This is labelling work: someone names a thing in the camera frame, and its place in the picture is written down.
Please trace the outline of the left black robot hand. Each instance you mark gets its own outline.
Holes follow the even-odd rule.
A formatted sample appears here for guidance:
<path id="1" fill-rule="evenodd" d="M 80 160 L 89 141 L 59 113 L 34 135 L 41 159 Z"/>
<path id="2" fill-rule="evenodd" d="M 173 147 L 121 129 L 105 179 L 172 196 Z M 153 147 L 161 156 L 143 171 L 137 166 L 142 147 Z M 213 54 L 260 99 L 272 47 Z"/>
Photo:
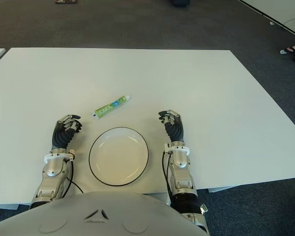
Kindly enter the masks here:
<path id="1" fill-rule="evenodd" d="M 78 115 L 65 115 L 56 122 L 52 135 L 52 150 L 67 149 L 74 135 L 82 129 L 80 118 Z"/>

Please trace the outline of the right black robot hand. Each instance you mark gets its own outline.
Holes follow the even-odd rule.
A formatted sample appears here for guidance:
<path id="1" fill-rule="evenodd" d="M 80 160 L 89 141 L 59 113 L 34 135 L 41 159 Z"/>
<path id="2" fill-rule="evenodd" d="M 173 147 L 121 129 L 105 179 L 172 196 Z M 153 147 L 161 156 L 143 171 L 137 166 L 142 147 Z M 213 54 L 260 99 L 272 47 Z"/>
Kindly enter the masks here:
<path id="1" fill-rule="evenodd" d="M 160 111 L 158 114 L 171 142 L 183 142 L 184 129 L 180 114 L 173 110 Z"/>

